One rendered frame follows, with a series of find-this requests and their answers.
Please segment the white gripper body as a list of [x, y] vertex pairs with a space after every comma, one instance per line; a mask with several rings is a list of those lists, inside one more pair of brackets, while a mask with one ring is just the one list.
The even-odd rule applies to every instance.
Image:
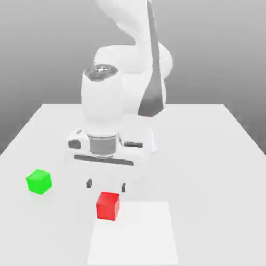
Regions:
[[75, 184], [131, 184], [150, 171], [150, 157], [138, 149], [109, 157], [97, 157], [80, 150], [64, 150], [64, 175]]

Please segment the small green cube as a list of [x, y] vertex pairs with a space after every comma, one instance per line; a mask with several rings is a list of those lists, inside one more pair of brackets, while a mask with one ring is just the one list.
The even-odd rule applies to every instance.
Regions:
[[52, 187], [51, 174], [37, 169], [26, 177], [29, 191], [42, 195]]

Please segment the small red cube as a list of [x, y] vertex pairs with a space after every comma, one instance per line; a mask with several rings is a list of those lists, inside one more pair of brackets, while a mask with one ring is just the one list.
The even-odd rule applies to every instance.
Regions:
[[96, 202], [98, 219], [115, 221], [120, 209], [120, 197], [117, 193], [101, 192]]

